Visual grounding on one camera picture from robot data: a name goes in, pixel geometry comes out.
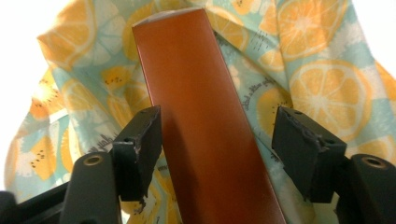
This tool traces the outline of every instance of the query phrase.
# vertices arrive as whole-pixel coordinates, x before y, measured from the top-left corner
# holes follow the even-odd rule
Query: white background
[[[0,189],[9,142],[29,110],[30,95],[47,68],[35,40],[67,0],[0,3]],[[396,1],[353,0],[375,58],[396,76]]]

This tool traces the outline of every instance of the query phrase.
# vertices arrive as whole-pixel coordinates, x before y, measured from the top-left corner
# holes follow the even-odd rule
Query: patterned fabric
[[[25,201],[68,181],[81,155],[111,149],[136,111],[150,106],[132,25],[183,7],[206,9],[285,219],[336,223],[334,203],[305,202],[268,148],[283,105],[346,141],[347,156],[396,164],[396,81],[372,57],[351,0],[70,2],[38,37],[49,70],[9,148],[7,189]],[[181,222],[163,154],[146,206],[122,203],[122,215],[128,223]]]

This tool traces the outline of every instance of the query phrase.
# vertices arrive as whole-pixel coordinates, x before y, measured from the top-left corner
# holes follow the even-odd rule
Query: fabric
[[[183,7],[206,9],[285,219],[336,223],[336,197],[305,202],[268,148],[283,105],[346,141],[348,157],[396,164],[396,81],[371,55],[351,0],[71,1],[38,37],[49,70],[10,145],[7,190],[25,201],[68,181],[81,155],[111,149],[150,106],[132,24]],[[128,223],[181,222],[163,154],[146,206],[123,203],[122,214]]]

